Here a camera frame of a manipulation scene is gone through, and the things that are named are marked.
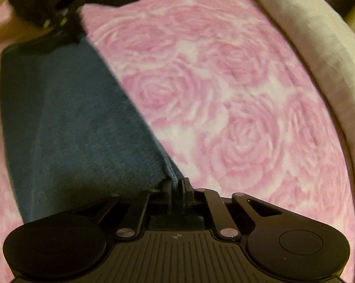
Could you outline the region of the pink rose patterned blanket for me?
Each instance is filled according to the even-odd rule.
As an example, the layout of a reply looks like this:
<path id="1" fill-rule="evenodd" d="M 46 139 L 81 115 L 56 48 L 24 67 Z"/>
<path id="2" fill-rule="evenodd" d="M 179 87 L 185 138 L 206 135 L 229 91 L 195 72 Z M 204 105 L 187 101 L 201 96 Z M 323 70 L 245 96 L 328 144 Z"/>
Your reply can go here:
<path id="1" fill-rule="evenodd" d="M 355 209 L 343 138 L 304 62 L 255 0 L 88 4 L 88 42 L 197 187 L 333 225 Z"/>

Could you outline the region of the grey white folded quilt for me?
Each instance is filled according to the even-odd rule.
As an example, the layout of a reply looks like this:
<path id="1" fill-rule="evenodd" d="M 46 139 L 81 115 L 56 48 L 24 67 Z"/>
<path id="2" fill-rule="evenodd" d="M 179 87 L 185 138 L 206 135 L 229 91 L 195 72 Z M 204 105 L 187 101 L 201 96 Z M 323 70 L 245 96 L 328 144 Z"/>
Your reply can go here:
<path id="1" fill-rule="evenodd" d="M 324 0 L 259 0 L 294 44 L 347 142 L 355 181 L 355 34 Z"/>

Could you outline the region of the blue denim jeans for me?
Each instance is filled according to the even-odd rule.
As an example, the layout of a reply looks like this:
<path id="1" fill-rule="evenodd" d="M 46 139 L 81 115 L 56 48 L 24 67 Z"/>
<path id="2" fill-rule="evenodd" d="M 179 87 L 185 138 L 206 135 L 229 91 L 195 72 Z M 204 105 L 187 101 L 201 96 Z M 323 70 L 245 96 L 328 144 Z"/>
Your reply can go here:
<path id="1" fill-rule="evenodd" d="M 86 38 L 46 35 L 8 46 L 0 109 L 25 222 L 183 177 Z"/>

